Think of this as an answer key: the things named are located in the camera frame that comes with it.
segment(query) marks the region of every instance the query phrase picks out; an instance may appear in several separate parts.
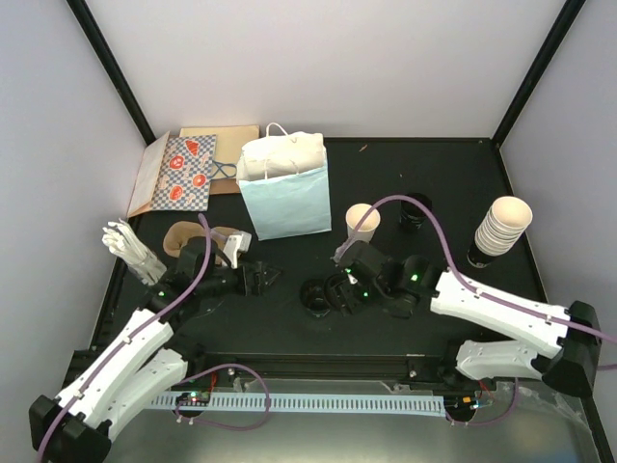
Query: checkered pattern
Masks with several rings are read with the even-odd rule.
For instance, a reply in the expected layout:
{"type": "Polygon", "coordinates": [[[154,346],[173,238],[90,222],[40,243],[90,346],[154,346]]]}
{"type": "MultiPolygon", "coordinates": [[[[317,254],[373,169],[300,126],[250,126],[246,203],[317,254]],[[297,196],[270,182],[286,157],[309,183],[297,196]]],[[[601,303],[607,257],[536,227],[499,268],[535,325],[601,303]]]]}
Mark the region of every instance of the checkered pattern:
{"type": "Polygon", "coordinates": [[[207,210],[215,146],[216,135],[171,138],[151,210],[207,210]]]}

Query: white paper cup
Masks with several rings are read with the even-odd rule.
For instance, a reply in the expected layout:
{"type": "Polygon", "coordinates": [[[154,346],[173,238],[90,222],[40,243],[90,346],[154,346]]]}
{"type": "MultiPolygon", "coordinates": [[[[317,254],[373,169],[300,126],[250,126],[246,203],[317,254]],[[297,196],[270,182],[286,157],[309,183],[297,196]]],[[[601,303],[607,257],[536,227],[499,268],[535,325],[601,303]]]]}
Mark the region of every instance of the white paper cup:
{"type": "Polygon", "coordinates": [[[533,212],[525,201],[514,196],[502,196],[491,205],[489,218],[495,219],[496,224],[506,231],[518,232],[529,227],[533,212]]]}
{"type": "Polygon", "coordinates": [[[502,233],[501,231],[495,231],[495,229],[493,229],[488,222],[482,222],[482,224],[480,225],[480,227],[478,227],[478,231],[482,233],[482,235],[488,235],[491,236],[503,243],[511,243],[516,241],[517,239],[519,239],[519,237],[521,236],[521,234],[519,232],[515,233],[515,234],[506,234],[506,233],[502,233]]]}
{"type": "MultiPolygon", "coordinates": [[[[370,209],[370,204],[354,204],[345,214],[345,222],[347,222],[347,236],[351,237],[354,228],[363,218],[364,214],[370,209]]],[[[382,221],[381,215],[377,209],[371,211],[370,215],[366,217],[366,220],[360,226],[360,229],[354,234],[353,241],[365,241],[369,242],[375,230],[379,227],[379,223],[382,221]]]]}
{"type": "Polygon", "coordinates": [[[516,241],[510,243],[501,243],[490,236],[483,236],[479,231],[475,234],[475,244],[481,251],[490,251],[491,256],[500,256],[505,254],[516,241]]]}

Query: paper bag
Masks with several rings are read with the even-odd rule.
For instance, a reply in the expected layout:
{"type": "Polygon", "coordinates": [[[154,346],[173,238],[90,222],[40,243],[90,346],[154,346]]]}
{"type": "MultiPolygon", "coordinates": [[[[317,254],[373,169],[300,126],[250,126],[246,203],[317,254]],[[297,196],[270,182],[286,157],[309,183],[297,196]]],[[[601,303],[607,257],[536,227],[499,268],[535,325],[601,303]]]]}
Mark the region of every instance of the paper bag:
{"type": "Polygon", "coordinates": [[[216,135],[216,150],[210,182],[210,196],[240,193],[235,181],[236,165],[242,147],[259,138],[259,125],[237,125],[232,127],[185,127],[180,129],[180,137],[216,135]]]}
{"type": "Polygon", "coordinates": [[[321,134],[296,132],[248,143],[237,181],[259,240],[332,229],[328,161],[321,134]]]}

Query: stack of paper cups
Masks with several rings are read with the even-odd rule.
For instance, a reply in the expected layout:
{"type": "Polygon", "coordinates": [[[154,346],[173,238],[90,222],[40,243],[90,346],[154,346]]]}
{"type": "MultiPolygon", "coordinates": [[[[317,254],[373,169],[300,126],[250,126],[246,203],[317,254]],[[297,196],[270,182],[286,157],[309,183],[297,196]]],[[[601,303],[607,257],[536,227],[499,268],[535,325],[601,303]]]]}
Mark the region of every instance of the stack of paper cups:
{"type": "Polygon", "coordinates": [[[495,200],[486,217],[475,231],[468,260],[478,268],[486,267],[498,256],[507,253],[531,223],[529,205],[514,196],[495,200]]]}

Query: black tabletop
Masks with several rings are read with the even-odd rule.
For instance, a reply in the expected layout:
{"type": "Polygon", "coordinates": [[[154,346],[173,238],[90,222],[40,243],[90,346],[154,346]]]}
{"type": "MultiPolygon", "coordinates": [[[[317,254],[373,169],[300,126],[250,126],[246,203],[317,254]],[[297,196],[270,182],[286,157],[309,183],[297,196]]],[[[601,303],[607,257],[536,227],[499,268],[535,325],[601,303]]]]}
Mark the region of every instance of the black tabletop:
{"type": "MultiPolygon", "coordinates": [[[[420,306],[407,320],[388,316],[379,305],[358,315],[331,313],[323,319],[307,314],[299,288],[309,278],[336,272],[331,260],[346,238],[345,211],[356,203],[372,204],[391,194],[420,192],[431,198],[459,269],[484,284],[527,298],[541,298],[528,249],[520,241],[488,268],[471,267],[467,249],[493,200],[508,194],[498,153],[488,141],[348,141],[326,143],[332,208],[332,231],[257,241],[247,259],[264,260],[283,274],[263,296],[229,295],[211,300],[210,313],[193,318],[182,330],[209,352],[318,355],[442,355],[449,340],[496,340],[478,325],[430,313],[420,306]]],[[[371,244],[384,254],[404,259],[424,255],[444,267],[443,251],[427,222],[415,235],[399,230],[399,204],[380,209],[381,225],[371,244]]],[[[241,195],[210,198],[206,217],[211,227],[254,232],[241,195]]],[[[175,222],[197,222],[194,212],[150,212],[138,236],[167,264],[162,241],[175,222]]],[[[114,312],[115,331],[128,320],[145,288],[126,274],[114,312]]]]}

